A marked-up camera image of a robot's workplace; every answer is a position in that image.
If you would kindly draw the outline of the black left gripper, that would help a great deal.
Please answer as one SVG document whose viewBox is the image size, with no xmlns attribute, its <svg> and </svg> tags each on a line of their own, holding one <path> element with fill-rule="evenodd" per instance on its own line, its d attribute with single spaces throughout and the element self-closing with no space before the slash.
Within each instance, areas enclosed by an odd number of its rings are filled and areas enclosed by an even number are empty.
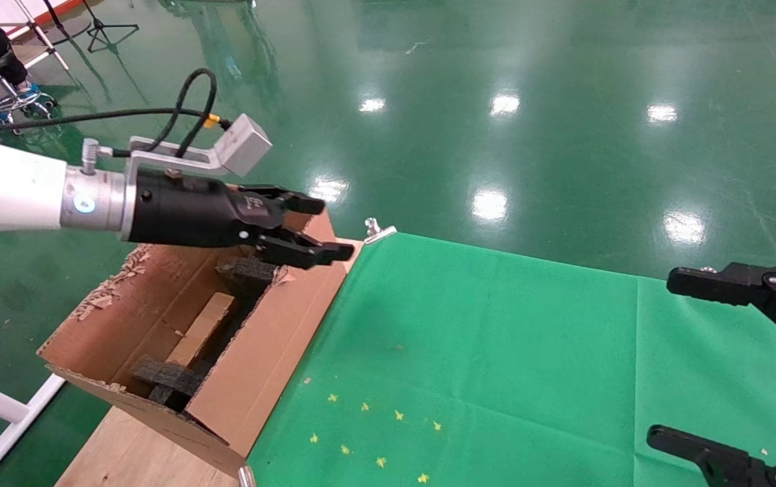
<svg viewBox="0 0 776 487">
<path fill-rule="evenodd" d="M 286 210 L 317 215 L 325 207 L 325 200 L 283 186 L 229 186 L 218 179 L 174 179 L 141 169 L 131 224 L 122 239 L 191 248 L 252 245 L 261 261 L 296 269 L 348 262 L 354 246 L 319 241 L 282 226 Z"/>
</svg>

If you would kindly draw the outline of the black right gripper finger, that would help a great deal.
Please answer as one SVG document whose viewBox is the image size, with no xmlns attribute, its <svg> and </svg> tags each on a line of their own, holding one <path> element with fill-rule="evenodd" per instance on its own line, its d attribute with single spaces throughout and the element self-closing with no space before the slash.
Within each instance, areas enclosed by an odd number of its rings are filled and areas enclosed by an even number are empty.
<svg viewBox="0 0 776 487">
<path fill-rule="evenodd" d="M 731 262 L 721 271 L 678 267 L 666 287 L 673 295 L 732 306 L 752 306 L 776 324 L 776 266 Z"/>
<path fill-rule="evenodd" d="M 697 465 L 709 486 L 776 486 L 776 465 L 747 451 L 665 425 L 647 431 L 648 446 Z"/>
</svg>

